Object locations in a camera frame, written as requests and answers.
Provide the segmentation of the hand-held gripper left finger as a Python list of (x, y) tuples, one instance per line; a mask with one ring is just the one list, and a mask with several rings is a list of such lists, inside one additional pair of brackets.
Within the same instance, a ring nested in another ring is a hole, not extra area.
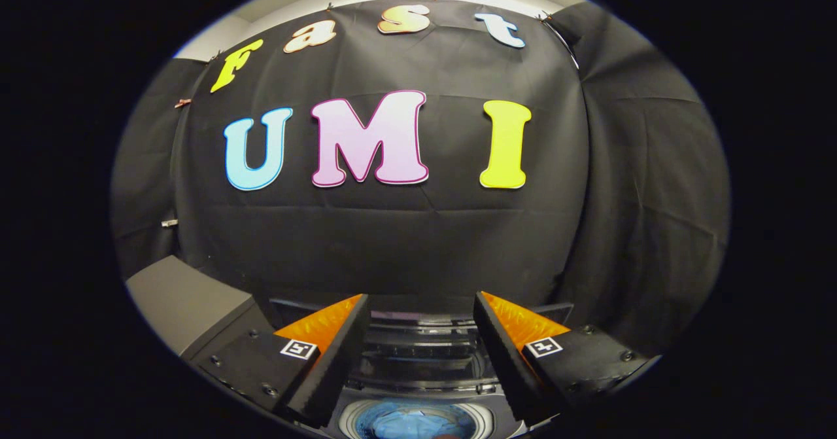
[(260, 412), (319, 429), (331, 421), (368, 326), (369, 296), (358, 294), (278, 330), (232, 325), (226, 342), (192, 362)]

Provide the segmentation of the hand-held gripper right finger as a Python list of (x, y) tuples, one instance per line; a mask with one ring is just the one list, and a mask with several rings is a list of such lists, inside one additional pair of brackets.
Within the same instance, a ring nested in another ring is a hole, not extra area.
[(652, 358), (597, 326), (572, 329), (489, 292), (473, 320), (512, 415), (533, 427), (595, 409), (652, 367)]

